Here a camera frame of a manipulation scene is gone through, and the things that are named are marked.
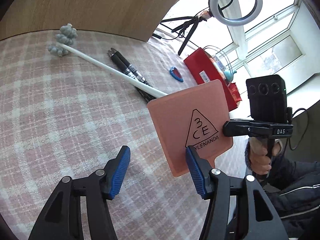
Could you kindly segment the right hand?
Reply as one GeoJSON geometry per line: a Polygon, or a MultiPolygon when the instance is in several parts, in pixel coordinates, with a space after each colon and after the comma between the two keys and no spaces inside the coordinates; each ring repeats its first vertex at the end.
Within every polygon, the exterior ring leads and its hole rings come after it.
{"type": "Polygon", "coordinates": [[[248,160],[249,168],[257,175],[264,176],[269,174],[270,177],[276,178],[279,175],[279,155],[283,152],[283,143],[281,140],[276,139],[272,148],[272,157],[267,156],[267,142],[259,140],[258,138],[251,137],[248,140],[248,160]]]}

